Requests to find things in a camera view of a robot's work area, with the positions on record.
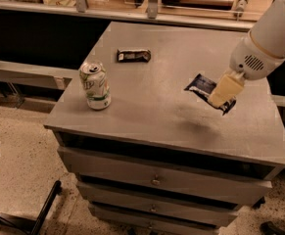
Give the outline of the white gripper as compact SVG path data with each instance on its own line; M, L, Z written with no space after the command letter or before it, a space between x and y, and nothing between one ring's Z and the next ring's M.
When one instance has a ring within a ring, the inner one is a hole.
M248 80L265 78L284 61L284 58L275 58L266 54L248 34L237 44L230 57L229 67L238 73L224 74L209 96L208 102L216 108L220 107L244 89L244 78Z

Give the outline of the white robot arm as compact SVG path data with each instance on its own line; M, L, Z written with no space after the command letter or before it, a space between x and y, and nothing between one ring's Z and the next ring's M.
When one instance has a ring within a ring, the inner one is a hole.
M246 80L265 78L284 61L285 0L275 0L233 50L208 102L220 107L243 90Z

